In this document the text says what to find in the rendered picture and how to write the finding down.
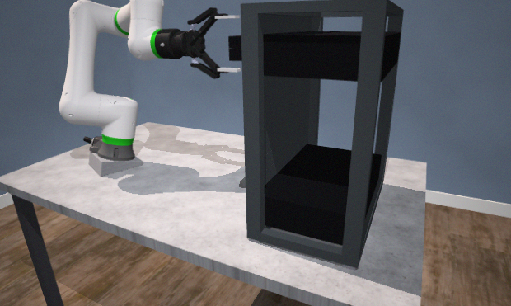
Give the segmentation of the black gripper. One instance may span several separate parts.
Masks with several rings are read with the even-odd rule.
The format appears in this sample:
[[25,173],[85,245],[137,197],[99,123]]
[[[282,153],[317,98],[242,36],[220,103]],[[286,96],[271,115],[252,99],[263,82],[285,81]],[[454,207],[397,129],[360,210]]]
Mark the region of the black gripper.
[[[195,27],[205,19],[209,19],[201,26],[199,30]],[[197,68],[208,74],[211,78],[220,78],[220,73],[240,72],[240,68],[220,68],[204,51],[204,35],[217,19],[240,18],[240,16],[229,16],[228,14],[218,14],[216,7],[211,7],[194,20],[187,21],[190,25],[190,31],[178,31],[172,39],[172,47],[179,56],[190,56],[192,58],[191,67]],[[200,63],[197,58],[202,59],[209,67]],[[213,71],[212,71],[213,70]]]

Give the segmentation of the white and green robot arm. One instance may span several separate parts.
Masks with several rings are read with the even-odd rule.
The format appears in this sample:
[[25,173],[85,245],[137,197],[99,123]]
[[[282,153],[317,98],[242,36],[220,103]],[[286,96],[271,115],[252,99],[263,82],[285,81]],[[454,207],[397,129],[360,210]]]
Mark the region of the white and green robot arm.
[[101,137],[84,137],[83,141],[91,144],[91,152],[115,161],[134,159],[138,103],[128,97],[95,93],[98,34],[128,38],[130,53],[143,61],[182,57],[172,47],[174,34],[181,30],[162,29],[163,0],[130,0],[127,5],[116,8],[79,0],[71,6],[68,67],[59,103],[67,122],[102,128]]

